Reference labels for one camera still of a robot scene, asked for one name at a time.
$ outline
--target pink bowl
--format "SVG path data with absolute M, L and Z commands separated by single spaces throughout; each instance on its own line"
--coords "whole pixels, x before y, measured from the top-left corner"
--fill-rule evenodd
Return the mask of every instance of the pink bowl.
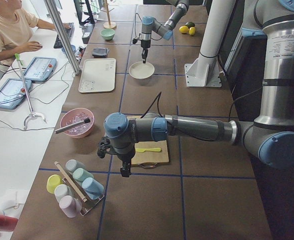
M 67 125 L 79 122 L 86 118 L 90 119 L 89 123 L 76 126 L 72 129 L 63 132 L 64 134 L 75 139 L 86 137 L 88 134 L 92 132 L 95 121 L 94 114 L 87 108 L 75 108 L 67 112 L 60 120 L 60 127 L 65 127 Z

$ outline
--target yellow cup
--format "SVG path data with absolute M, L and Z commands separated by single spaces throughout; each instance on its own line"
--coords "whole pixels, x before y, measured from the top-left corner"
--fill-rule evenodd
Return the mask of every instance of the yellow cup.
M 50 194 L 54 194 L 55 188 L 60 184 L 63 184 L 62 177 L 57 174 L 51 175 L 47 180 L 47 185 L 46 185 L 47 191 Z

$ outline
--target green bowl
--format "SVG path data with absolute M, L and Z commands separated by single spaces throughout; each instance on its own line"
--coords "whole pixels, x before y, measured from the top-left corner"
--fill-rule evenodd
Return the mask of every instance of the green bowl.
M 101 30 L 100 35 L 105 40 L 112 40 L 115 36 L 115 30 L 111 28 L 106 28 L 104 30 Z

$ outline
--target brown table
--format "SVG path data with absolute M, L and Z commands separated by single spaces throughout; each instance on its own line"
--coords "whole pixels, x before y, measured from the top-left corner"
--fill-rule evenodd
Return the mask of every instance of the brown table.
M 105 134 L 104 119 L 111 113 L 139 115 L 162 91 L 163 114 L 226 121 L 233 101 L 228 84 L 221 88 L 186 87 L 184 64 L 199 54 L 208 19 L 205 7 L 190 6 L 169 41 L 152 41 L 147 60 L 155 67 L 148 80 L 128 74 L 141 61 L 140 44 L 132 45 L 135 12 L 165 22 L 174 7 L 169 5 L 122 5 L 110 12 L 116 22 L 113 40 L 100 36 L 103 22 L 95 25 L 83 60 L 92 49 L 110 49 L 116 59 L 115 90 L 106 93 L 78 92 L 80 75 L 74 78 L 60 118 L 73 108 L 88 108 L 95 115 L 95 129 L 74 139 L 53 134 L 27 202 L 12 235 L 13 240 L 266 240 L 271 233 L 247 152 L 225 142 L 193 138 L 168 138 L 170 164 L 155 169 L 132 167 L 132 175 L 120 175 L 121 161 L 107 155 L 100 159 L 97 144 Z M 100 17 L 107 20 L 102 12 Z M 194 36 L 180 34 L 185 22 L 196 23 Z M 136 24 L 137 33 L 140 23 Z M 85 216 L 68 218 L 53 195 L 46 191 L 47 178 L 59 174 L 69 159 L 83 162 L 105 186 L 105 199 Z

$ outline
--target person's hand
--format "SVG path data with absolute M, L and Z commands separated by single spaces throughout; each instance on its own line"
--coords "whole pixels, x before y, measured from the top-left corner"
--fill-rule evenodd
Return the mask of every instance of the person's hand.
M 63 23 L 62 25 L 63 25 L 63 27 L 64 27 L 65 29 L 70 29 L 70 28 L 71 28 L 71 27 L 69 26 L 69 23 Z
M 24 43 L 20 47 L 22 49 L 22 52 L 35 52 L 39 49 L 42 49 L 43 45 L 41 45 L 38 41 L 29 41 Z

